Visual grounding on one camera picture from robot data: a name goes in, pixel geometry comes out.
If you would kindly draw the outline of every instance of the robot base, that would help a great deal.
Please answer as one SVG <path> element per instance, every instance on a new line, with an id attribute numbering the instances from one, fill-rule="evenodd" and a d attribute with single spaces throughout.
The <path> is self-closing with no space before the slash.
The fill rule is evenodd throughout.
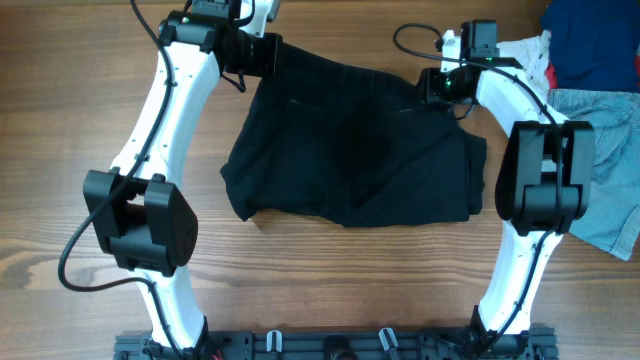
<path id="1" fill-rule="evenodd" d="M 383 345 L 380 333 L 285 333 L 254 334 L 252 332 L 211 331 L 209 338 L 220 350 L 220 360 L 464 360 L 460 334 L 464 328 L 435 328 L 417 332 L 395 333 L 397 347 Z M 267 343 L 273 345 L 267 351 Z M 150 357 L 151 333 L 116 337 L 114 360 L 175 359 L 171 349 Z M 558 360 L 553 328 L 532 328 L 529 343 L 519 356 L 482 359 Z"/>

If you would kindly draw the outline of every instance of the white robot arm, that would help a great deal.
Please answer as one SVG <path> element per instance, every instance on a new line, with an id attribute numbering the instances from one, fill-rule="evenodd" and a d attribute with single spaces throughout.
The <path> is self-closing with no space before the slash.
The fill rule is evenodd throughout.
<path id="1" fill-rule="evenodd" d="M 142 165 L 134 175 L 135 181 L 132 182 L 131 186 L 125 191 L 125 195 L 123 195 L 125 198 L 121 200 L 120 205 L 117 202 L 112 204 L 108 210 L 104 211 L 107 213 L 106 215 L 94 221 L 94 227 L 103 251 L 113 254 L 118 261 L 118 265 L 129 269 L 132 277 L 144 278 L 155 284 L 161 309 L 156 308 L 155 299 L 149 292 L 148 286 L 140 284 L 140 289 L 153 322 L 153 331 L 150 339 L 155 346 L 155 350 L 149 350 L 150 347 L 144 347 L 144 351 L 151 351 L 150 355 L 155 358 L 174 358 L 174 354 L 169 354 L 166 350 L 163 350 L 172 345 L 167 338 L 167 334 L 171 334 L 177 350 L 183 354 L 182 358 L 185 358 L 184 354 L 188 351 L 191 351 L 189 356 L 194 359 L 218 357 L 212 353 L 212 348 L 207 347 L 209 345 L 203 345 L 203 339 L 208 338 L 208 325 L 205 316 L 196 304 L 187 267 L 187 262 L 195 246 L 197 219 L 180 195 L 179 189 L 182 184 L 187 151 L 198 119 L 209 95 L 218 84 L 221 70 L 228 70 L 240 75 L 262 76 L 262 74 L 268 75 L 269 72 L 275 69 L 276 55 L 273 54 L 277 54 L 281 37 L 265 34 L 264 29 L 266 22 L 275 17 L 278 5 L 279 1 L 274 0 L 254 0 L 252 2 L 244 0 L 239 13 L 242 14 L 242 18 L 247 18 L 250 21 L 243 23 L 240 29 L 233 29 L 231 26 L 229 27 L 231 30 L 227 30 L 227 34 L 231 35 L 229 35 L 230 37 L 225 37 L 225 41 L 235 41 L 236 37 L 243 37 L 244 40 L 249 39 L 255 43 L 252 43 L 255 47 L 248 53 L 272 54 L 271 56 L 265 55 L 264 57 L 269 59 L 261 59 L 258 65 L 253 62 L 246 62 L 246 64 L 252 64 L 248 69 L 226 62 L 225 55 L 213 51 L 211 34 L 219 31 L 219 27 L 223 25 L 215 21 L 209 21 L 209 18 L 202 14 L 205 14 L 206 11 L 213 13 L 220 11 L 218 2 L 212 0 L 194 2 L 194 13 L 174 12 L 163 23 L 160 38 L 165 41 L 165 50 L 171 62 L 171 71 L 174 74 L 173 91 L 165 116 Z M 444 55 L 447 58 L 461 58 L 461 49 L 469 47 L 468 44 L 465 45 L 463 42 L 452 31 L 447 32 L 443 37 L 442 44 Z M 433 79 L 437 80 L 438 77 L 442 76 L 446 78 L 448 74 L 454 74 L 459 71 L 461 65 L 465 65 L 464 62 L 443 61 L 441 68 L 437 71 L 438 74 L 434 72 L 435 77 Z M 512 76 L 517 76 L 526 86 L 526 79 L 522 70 L 512 66 L 503 66 L 500 69 Z M 106 198 L 110 189 L 113 188 L 113 184 L 128 174 L 138 156 L 141 156 L 142 144 L 150 135 L 165 94 L 165 71 L 165 63 L 162 56 L 160 56 L 156 78 L 142 114 L 124 149 L 113 161 L 111 172 L 109 174 L 92 172 L 87 176 L 85 198 L 90 211 L 93 211 L 97 206 L 96 204 Z M 562 239 L 562 235 L 552 234 L 551 228 L 547 226 L 549 202 L 542 201 L 539 207 L 535 207 L 535 197 L 547 199 L 549 194 L 555 194 L 553 191 L 559 189 L 556 187 L 551 187 L 550 189 L 542 181 L 544 175 L 541 175 L 541 172 L 545 171 L 544 167 L 550 167 L 547 171 L 553 170 L 551 169 L 553 168 L 552 162 L 547 161 L 546 163 L 548 164 L 543 164 L 542 161 L 545 155 L 543 150 L 547 151 L 544 146 L 545 139 L 549 142 L 550 136 L 545 134 L 544 129 L 536 130 L 535 128 L 529 129 L 527 126 L 522 126 L 523 121 L 532 121 L 538 125 L 547 124 L 547 116 L 543 116 L 540 109 L 540 104 L 543 104 L 543 106 L 546 106 L 546 104 L 542 99 L 537 99 L 537 101 L 533 99 L 531 94 L 524 90 L 522 84 L 514 83 L 513 78 L 507 78 L 498 73 L 478 71 L 477 78 L 473 78 L 472 82 L 474 83 L 472 95 L 475 100 L 491 111 L 512 139 L 518 139 L 513 141 L 513 145 L 510 140 L 509 146 L 513 147 L 513 149 L 507 149 L 507 153 L 515 154 L 514 156 L 517 159 L 513 160 L 505 157 L 505 163 L 508 166 L 505 167 L 503 165 L 501 179 L 499 179 L 502 185 L 510 188 L 507 193 L 513 193 L 510 197 L 507 196 L 506 203 L 510 204 L 510 202 L 515 201 L 515 205 L 507 206 L 508 210 L 501 211 L 499 209 L 500 215 L 505 219 L 502 245 L 489 289 L 474 312 L 472 326 L 475 321 L 476 328 L 481 332 L 480 335 L 491 341 L 488 345 L 486 342 L 489 340 L 480 344 L 480 346 L 486 345 L 486 349 L 480 353 L 494 351 L 492 354 L 498 354 L 500 351 L 503 351 L 503 353 L 506 351 L 507 354 L 518 352 L 520 355 L 524 351 L 521 344 L 517 344 L 515 349 L 510 347 L 508 350 L 500 351 L 493 346 L 496 345 L 503 334 L 514 336 L 528 334 L 531 327 L 531 304 L 547 261 Z M 444 83 L 448 88 L 450 85 L 448 80 Z M 562 114 L 553 111 L 553 109 L 546 109 L 548 113 L 552 114 L 557 123 L 562 123 L 566 120 Z M 567 148 L 576 143 L 579 138 L 577 135 L 574 136 L 574 132 L 568 132 L 570 134 L 567 136 L 570 139 L 568 140 L 569 145 L 567 145 Z M 534 169 L 531 174 L 523 170 L 526 162 L 524 160 L 530 159 L 535 160 L 531 166 Z M 540 164 L 536 168 L 537 160 L 540 160 Z M 575 163 L 577 162 L 569 165 L 571 171 L 567 171 L 567 174 L 579 172 L 574 169 L 576 167 Z M 517 182 L 516 180 L 512 181 L 509 172 L 516 174 L 514 176 L 517 178 Z M 532 182 L 522 183 L 521 177 Z M 575 182 L 574 180 L 572 177 L 567 183 L 572 185 Z M 566 190 L 562 188 L 561 190 L 562 196 L 565 199 L 569 199 L 567 203 L 575 205 L 577 202 L 581 209 L 586 209 L 588 186 L 586 191 L 580 190 L 583 193 L 586 192 L 586 195 L 577 195 L 578 200 L 574 196 L 573 189 Z M 145 205 L 142 211 L 145 211 L 145 220 L 149 224 L 147 227 L 140 227 L 134 222 L 133 225 L 127 225 L 127 230 L 124 231 L 122 223 L 126 219 L 123 220 L 122 217 L 131 216 L 132 211 L 131 208 L 126 207 L 125 203 L 127 199 L 136 194 L 145 194 Z M 529 196 L 529 198 L 527 198 L 525 206 L 519 200 L 520 197 L 526 196 Z M 117 206 L 120 206 L 118 211 L 114 210 Z M 542 215 L 536 212 L 542 211 L 541 209 L 545 211 Z M 582 210 L 569 209 L 567 210 L 569 215 L 566 215 L 566 217 L 573 219 L 576 213 L 578 213 L 578 216 L 580 215 L 580 211 Z M 180 222 L 172 223 L 174 217 L 179 218 Z M 160 220 L 154 220 L 156 224 L 152 225 L 152 218 Z M 126 236 L 128 236 L 126 241 L 122 242 L 116 239 L 119 236 L 124 238 L 125 232 L 127 233 Z M 159 318 L 161 313 L 164 314 L 166 323 L 170 326 L 169 332 L 162 326 Z M 379 336 L 380 340 L 378 341 L 381 342 L 386 356 L 389 356 L 392 360 L 398 359 L 398 341 L 393 331 L 388 328 L 383 329 Z M 301 337 L 294 337 L 289 340 L 298 341 L 300 339 Z M 266 352 L 273 355 L 274 360 L 280 359 L 279 354 L 287 350 L 286 345 L 283 350 L 283 335 L 279 332 L 271 332 L 263 340 L 266 343 Z M 249 337 L 246 338 L 245 344 L 249 344 Z M 338 351 L 343 347 L 344 345 L 339 345 L 334 350 Z M 198 357 L 200 355 L 193 355 L 193 351 L 198 351 L 205 355 L 203 355 L 204 357 Z M 125 350 L 120 353 L 130 354 Z M 476 354 L 473 353 L 470 358 L 475 358 L 475 356 Z M 254 359 L 250 355 L 244 358 Z M 457 359 L 453 355 L 442 355 L 441 358 Z M 307 358 L 294 356 L 291 359 Z"/>

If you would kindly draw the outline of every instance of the light blue denim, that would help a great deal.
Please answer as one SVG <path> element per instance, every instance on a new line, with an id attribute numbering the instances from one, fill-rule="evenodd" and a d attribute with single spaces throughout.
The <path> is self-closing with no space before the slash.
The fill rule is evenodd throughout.
<path id="1" fill-rule="evenodd" d="M 629 260 L 640 233 L 640 94 L 556 89 L 549 104 L 596 131 L 589 207 L 569 232 Z"/>

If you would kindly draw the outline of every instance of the table surface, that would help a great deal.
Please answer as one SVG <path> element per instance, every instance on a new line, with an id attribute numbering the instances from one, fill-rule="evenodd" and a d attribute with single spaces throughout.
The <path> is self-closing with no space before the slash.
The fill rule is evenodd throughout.
<path id="1" fill-rule="evenodd" d="M 157 24 L 178 4 L 146 1 Z M 156 51 L 120 0 L 7 0 L 0 8 L 0 359 L 110 359 L 114 336 L 147 330 L 135 286 L 76 294 L 56 277 L 66 241 L 87 215 L 82 182 L 105 170 L 137 120 Z M 285 1 L 269 31 L 329 59 L 415 82 L 433 63 L 398 51 L 406 22 L 459 28 L 495 18 L 501 40 L 540 32 L 538 1 Z M 433 36 L 407 33 L 430 51 Z M 344 229 L 328 221 L 233 213 L 219 174 L 258 80 L 221 82 L 185 169 L 200 234 L 190 262 L 197 301 L 215 330 L 318 331 L 462 326 L 484 294 L 501 237 L 493 188 L 507 138 L 477 109 L 462 126 L 488 141 L 484 209 L 471 221 Z M 92 230 L 68 267 L 74 283 L 125 276 Z M 533 321 L 554 326 L 562 359 L 640 358 L 640 259 L 622 262 L 566 237 L 553 255 Z"/>

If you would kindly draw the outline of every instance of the black shorts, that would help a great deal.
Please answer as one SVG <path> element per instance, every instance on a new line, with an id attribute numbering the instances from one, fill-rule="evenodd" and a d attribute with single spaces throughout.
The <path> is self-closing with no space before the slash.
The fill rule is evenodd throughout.
<path id="1" fill-rule="evenodd" d="M 467 221 L 482 208 L 487 146 L 399 77 L 283 45 L 221 173 L 233 209 L 344 226 Z"/>

